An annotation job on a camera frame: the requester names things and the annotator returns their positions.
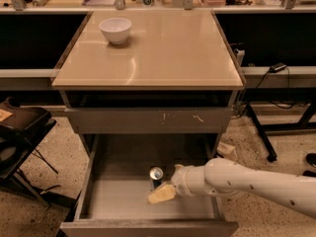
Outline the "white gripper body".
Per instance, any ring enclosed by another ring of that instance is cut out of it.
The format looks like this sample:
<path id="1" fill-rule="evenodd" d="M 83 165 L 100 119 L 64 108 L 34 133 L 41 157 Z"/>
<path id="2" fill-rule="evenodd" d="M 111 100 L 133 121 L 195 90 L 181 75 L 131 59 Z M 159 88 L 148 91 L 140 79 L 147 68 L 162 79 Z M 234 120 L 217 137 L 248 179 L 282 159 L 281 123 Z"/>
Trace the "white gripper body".
<path id="1" fill-rule="evenodd" d="M 184 168 L 179 171 L 175 171 L 171 178 L 172 186 L 179 197 L 190 197 L 192 195 L 187 184 L 188 171 L 189 167 L 184 166 Z"/>

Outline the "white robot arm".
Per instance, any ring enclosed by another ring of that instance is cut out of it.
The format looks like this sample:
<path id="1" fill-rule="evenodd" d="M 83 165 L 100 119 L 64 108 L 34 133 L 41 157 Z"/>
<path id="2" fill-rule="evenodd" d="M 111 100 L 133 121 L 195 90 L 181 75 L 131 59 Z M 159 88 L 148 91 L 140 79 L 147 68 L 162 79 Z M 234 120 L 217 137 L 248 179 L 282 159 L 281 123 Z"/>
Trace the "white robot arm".
<path id="1" fill-rule="evenodd" d="M 312 218 L 316 217 L 316 179 L 247 168 L 225 158 L 203 166 L 175 165 L 170 182 L 163 183 L 147 200 L 151 203 L 179 197 L 232 197 L 250 193 Z"/>

